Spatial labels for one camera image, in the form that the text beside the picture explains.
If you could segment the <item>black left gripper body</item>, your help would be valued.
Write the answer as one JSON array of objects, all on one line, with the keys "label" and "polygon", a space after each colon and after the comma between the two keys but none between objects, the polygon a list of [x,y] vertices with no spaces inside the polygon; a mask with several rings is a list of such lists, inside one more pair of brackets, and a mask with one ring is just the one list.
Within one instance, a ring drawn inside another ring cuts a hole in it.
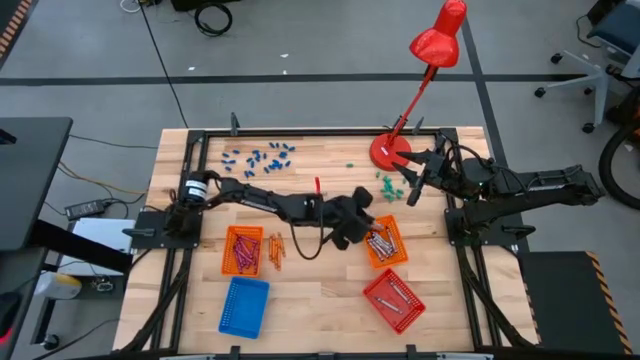
[{"label": "black left gripper body", "polygon": [[364,187],[356,187],[351,196],[337,196],[324,203],[324,226],[332,231],[324,236],[338,249],[358,244],[370,232],[373,217],[366,212],[373,196]]}]

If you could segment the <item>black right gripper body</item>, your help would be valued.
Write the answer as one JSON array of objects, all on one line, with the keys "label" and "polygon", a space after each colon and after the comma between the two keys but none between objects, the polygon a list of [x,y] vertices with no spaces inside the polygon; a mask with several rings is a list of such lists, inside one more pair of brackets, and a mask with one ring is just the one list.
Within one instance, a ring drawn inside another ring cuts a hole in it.
[{"label": "black right gripper body", "polygon": [[431,158],[426,164],[422,165],[423,170],[419,174],[420,179],[416,185],[411,186],[411,192],[407,200],[409,206],[416,205],[425,185],[444,191],[446,194],[456,198],[464,198],[462,175],[453,168],[453,160],[449,158],[446,149],[447,141],[448,138],[445,135],[438,134],[435,138],[434,149],[424,150],[431,152]]}]

